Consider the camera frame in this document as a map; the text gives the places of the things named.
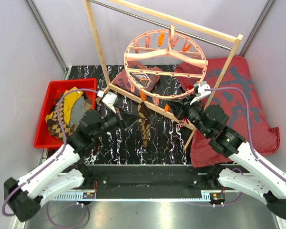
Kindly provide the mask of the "orange clothespin front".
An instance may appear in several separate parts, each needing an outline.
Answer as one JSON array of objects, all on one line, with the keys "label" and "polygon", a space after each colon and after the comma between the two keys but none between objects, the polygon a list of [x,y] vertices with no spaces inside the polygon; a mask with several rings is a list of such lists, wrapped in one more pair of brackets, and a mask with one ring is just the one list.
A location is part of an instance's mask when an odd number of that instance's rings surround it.
[{"label": "orange clothespin front", "polygon": [[165,105],[165,108],[164,108],[164,111],[165,111],[165,112],[168,112],[169,110],[170,110],[170,107],[169,107],[169,105],[166,104],[166,105]]}]

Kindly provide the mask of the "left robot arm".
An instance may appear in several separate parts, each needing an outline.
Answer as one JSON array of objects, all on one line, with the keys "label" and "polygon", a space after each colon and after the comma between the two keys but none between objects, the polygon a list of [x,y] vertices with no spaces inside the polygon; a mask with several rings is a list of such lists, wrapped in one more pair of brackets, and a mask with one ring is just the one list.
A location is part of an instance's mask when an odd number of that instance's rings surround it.
[{"label": "left robot arm", "polygon": [[4,204],[20,222],[34,217],[47,202],[73,188],[88,189],[95,185],[93,172],[78,162],[92,152],[100,136],[112,129],[128,129],[139,115],[118,109],[100,116],[87,111],[76,131],[67,137],[51,157],[19,179],[9,178],[4,184]]}]

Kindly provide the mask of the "pink round clip hanger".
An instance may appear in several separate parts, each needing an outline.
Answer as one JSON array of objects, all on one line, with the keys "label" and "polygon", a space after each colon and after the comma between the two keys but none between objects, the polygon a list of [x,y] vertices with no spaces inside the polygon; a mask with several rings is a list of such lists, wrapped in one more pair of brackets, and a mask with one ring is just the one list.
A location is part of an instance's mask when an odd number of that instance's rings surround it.
[{"label": "pink round clip hanger", "polygon": [[[137,61],[147,68],[158,67],[162,71],[129,68],[128,62]],[[190,37],[179,34],[173,24],[169,29],[146,31],[137,35],[126,47],[123,64],[131,84],[131,92],[142,97],[171,100],[184,98],[193,93],[185,89],[182,93],[157,93],[154,88],[149,92],[131,76],[133,73],[151,73],[162,77],[204,80],[208,60],[202,48]]]}]

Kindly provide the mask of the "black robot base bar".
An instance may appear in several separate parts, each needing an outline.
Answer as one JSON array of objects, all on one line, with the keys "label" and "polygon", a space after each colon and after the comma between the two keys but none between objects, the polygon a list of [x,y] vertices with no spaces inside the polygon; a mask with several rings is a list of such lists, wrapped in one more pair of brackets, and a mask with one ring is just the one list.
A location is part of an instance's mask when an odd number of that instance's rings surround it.
[{"label": "black robot base bar", "polygon": [[174,187],[221,190],[223,187],[208,173],[212,167],[190,165],[91,165],[87,166],[97,190],[119,187]]}]

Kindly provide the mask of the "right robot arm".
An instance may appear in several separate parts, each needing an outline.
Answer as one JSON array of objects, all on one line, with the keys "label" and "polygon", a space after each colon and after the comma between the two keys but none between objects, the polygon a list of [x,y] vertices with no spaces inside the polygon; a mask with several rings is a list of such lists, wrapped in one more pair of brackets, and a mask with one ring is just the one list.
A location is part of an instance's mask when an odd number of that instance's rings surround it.
[{"label": "right robot arm", "polygon": [[203,109],[199,102],[181,100],[170,100],[166,104],[177,119],[188,119],[209,139],[208,144],[216,153],[240,164],[254,175],[250,178],[222,168],[207,177],[210,188],[224,186],[236,189],[258,199],[273,214],[286,220],[286,172],[274,166],[226,124],[229,117],[221,106],[211,105]]}]

